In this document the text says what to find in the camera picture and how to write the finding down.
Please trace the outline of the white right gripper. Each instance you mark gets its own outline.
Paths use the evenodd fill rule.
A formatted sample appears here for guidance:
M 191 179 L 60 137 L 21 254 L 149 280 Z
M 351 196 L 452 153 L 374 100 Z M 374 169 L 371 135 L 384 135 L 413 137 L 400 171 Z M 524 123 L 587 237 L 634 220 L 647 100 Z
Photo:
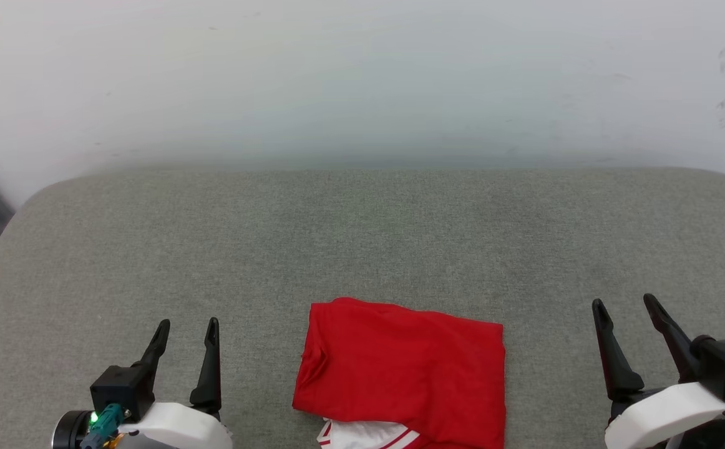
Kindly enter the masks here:
M 679 384 L 630 405 L 614 418 L 605 430 L 608 448 L 651 447 L 723 417 L 725 412 L 725 401 L 697 382 L 699 360 L 690 351 L 691 339 L 656 296 L 646 293 L 643 299 L 654 329 L 664 337 L 674 360 Z M 591 302 L 591 312 L 608 398 L 624 401 L 639 394 L 645 388 L 644 381 L 622 352 L 613 320 L 601 299 Z

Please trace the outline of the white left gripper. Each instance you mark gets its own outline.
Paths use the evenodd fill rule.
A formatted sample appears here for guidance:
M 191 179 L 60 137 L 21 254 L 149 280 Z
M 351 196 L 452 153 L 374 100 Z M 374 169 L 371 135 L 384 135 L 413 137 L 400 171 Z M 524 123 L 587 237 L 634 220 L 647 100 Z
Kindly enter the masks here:
M 165 354 L 170 320 L 162 319 L 140 360 L 132 367 L 157 374 Z M 211 317 L 205 333 L 205 356 L 197 386 L 190 393 L 191 407 L 175 402 L 155 402 L 137 423 L 119 427 L 124 436 L 119 448 L 232 448 L 232 434 L 219 418 L 222 408 L 220 325 Z

